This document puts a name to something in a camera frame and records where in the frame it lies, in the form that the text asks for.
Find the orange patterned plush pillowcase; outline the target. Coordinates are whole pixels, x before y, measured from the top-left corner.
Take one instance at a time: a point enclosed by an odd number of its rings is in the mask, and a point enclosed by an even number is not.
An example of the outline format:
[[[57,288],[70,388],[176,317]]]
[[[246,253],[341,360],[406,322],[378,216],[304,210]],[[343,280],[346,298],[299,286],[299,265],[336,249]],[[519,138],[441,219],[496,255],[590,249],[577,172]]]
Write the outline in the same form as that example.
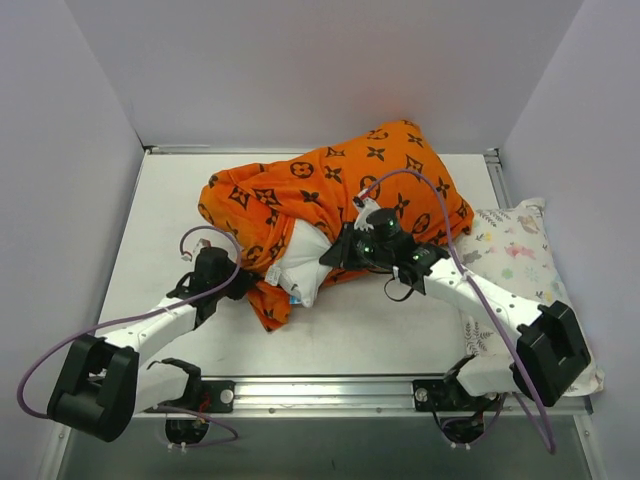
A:
[[[356,219],[353,198],[361,191],[394,209],[418,242],[444,246],[471,230],[471,206],[420,127],[408,120],[290,161],[221,170],[203,187],[198,211],[231,233],[243,249],[243,267],[264,277],[284,254],[296,219],[334,242],[343,223]]]

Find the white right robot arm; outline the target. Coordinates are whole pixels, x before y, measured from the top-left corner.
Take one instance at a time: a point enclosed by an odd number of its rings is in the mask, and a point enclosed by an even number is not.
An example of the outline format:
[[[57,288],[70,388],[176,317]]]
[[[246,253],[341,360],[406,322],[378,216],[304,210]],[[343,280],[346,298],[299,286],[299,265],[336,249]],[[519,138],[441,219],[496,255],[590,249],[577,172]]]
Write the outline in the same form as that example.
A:
[[[473,274],[456,263],[452,251],[417,242],[390,208],[344,223],[320,262],[345,271],[389,272],[412,291],[445,301],[497,331],[506,353],[467,357],[444,383],[445,400],[456,409],[502,393],[522,393],[552,407],[591,362],[571,307],[559,301],[545,306]]]

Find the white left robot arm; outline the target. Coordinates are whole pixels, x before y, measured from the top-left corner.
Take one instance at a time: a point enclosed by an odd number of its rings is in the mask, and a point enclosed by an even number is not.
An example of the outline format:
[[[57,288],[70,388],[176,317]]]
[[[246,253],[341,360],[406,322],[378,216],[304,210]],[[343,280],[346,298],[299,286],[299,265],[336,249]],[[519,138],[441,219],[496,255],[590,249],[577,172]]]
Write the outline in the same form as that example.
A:
[[[200,368],[158,354],[203,325],[220,300],[242,299],[256,281],[226,250],[204,248],[193,270],[147,318],[71,342],[47,405],[48,418],[111,442],[138,413],[157,407],[193,410],[202,399]]]

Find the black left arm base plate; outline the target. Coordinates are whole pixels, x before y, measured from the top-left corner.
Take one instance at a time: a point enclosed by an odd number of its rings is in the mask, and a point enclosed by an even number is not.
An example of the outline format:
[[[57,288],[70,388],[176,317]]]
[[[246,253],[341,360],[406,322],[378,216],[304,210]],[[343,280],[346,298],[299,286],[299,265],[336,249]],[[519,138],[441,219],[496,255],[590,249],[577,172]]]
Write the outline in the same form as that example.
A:
[[[201,413],[231,413],[234,408],[236,383],[231,380],[204,380],[195,393],[170,400],[169,406]]]

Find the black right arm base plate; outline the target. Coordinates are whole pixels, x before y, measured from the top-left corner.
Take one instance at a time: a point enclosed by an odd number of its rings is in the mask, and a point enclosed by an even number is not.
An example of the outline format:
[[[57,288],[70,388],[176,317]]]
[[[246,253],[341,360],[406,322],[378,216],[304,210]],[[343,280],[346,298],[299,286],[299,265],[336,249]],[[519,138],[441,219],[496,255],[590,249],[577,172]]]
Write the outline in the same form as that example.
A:
[[[497,395],[471,396],[455,380],[425,378],[412,381],[414,409],[423,413],[453,413],[495,410]]]

